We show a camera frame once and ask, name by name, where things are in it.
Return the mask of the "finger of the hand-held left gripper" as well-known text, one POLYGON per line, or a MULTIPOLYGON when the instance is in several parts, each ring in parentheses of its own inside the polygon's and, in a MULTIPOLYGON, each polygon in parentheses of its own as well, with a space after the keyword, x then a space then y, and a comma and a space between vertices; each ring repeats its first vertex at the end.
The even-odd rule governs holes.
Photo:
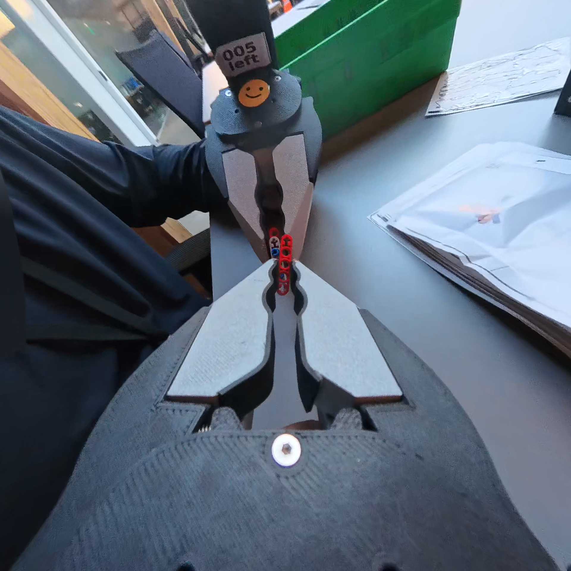
POLYGON ((255 159, 244 151, 227 151, 222 157, 230 209, 253 252, 264 263, 269 259, 269 253, 261 226, 261 210, 256 201, 255 159))
POLYGON ((284 233, 292 237, 292 257, 300 259, 312 206, 304 135, 284 138, 272 151, 275 177, 282 188, 284 233))

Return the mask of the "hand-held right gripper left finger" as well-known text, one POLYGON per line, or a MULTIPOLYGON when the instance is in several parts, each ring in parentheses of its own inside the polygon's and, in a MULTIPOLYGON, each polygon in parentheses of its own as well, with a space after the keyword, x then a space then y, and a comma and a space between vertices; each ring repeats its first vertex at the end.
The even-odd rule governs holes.
POLYGON ((173 402, 229 407, 239 419, 274 382, 276 260, 262 264, 213 302, 166 393, 173 402))

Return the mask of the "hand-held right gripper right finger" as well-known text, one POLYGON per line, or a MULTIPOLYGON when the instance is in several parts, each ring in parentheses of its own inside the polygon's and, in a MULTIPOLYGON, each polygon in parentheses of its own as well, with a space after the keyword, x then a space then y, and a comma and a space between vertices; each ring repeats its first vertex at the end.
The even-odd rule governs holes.
POLYGON ((299 261, 292 263, 296 375, 304 409, 398 402, 403 398, 355 303, 299 261))

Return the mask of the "plain red lego beam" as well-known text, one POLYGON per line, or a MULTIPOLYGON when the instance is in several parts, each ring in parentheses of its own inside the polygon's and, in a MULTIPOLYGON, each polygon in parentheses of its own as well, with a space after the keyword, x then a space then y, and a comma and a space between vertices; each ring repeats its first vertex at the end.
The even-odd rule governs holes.
POLYGON ((292 267, 293 239, 289 234, 284 234, 280 242, 277 274, 277 294, 285 296, 289 292, 291 267, 292 267))

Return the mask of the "person's left forearm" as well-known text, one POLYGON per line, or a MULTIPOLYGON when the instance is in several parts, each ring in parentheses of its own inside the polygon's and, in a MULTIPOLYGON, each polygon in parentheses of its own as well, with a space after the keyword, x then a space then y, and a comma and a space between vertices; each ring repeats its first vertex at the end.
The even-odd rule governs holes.
POLYGON ((59 130, 1 107, 1 166, 49 189, 76 184, 130 227, 161 225, 225 205, 206 161, 206 139, 128 148, 59 130))

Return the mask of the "lego instruction booklet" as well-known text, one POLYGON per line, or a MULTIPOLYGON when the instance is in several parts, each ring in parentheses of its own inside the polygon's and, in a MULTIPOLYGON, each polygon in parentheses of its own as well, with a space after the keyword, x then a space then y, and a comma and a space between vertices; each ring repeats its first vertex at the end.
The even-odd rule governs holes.
POLYGON ((570 357, 570 155, 481 144, 368 218, 570 357))

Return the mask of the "dark office chair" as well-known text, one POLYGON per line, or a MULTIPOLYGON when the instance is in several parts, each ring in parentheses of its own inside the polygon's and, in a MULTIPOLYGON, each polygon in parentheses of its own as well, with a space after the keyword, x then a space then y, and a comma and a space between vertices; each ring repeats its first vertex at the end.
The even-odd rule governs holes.
POLYGON ((202 79, 167 35, 154 30, 140 46, 115 54, 137 80, 204 138, 202 79))

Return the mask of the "large green bin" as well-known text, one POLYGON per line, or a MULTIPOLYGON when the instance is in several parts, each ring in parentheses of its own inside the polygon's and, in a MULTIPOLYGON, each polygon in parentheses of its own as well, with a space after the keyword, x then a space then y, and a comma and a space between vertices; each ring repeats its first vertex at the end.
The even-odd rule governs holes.
POLYGON ((461 1, 327 1, 275 38, 325 139, 448 67, 461 1))

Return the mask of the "person's dark clothed body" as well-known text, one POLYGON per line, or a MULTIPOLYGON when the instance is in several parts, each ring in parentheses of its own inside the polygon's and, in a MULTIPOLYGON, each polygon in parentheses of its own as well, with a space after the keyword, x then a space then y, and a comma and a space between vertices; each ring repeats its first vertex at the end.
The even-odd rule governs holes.
POLYGON ((11 167, 1 176, 29 271, 21 271, 26 343, 1 358, 1 570, 8 570, 117 390, 207 302, 76 184, 49 189, 11 167))

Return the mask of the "white sticker sheet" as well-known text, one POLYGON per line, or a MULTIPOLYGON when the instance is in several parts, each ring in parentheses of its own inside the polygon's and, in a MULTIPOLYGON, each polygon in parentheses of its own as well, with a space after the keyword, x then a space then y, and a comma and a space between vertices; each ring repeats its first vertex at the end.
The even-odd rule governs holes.
POLYGON ((439 77, 426 117, 520 101, 562 89, 570 71, 570 37, 448 69, 439 77))

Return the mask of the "glass partition white frame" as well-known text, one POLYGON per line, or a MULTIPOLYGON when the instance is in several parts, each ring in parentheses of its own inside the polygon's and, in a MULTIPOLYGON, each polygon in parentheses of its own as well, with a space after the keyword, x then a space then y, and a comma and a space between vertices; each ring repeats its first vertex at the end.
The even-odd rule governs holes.
POLYGON ((1 1, 1 79, 37 120, 128 146, 185 144, 193 132, 116 52, 153 31, 175 39, 156 1, 1 1))

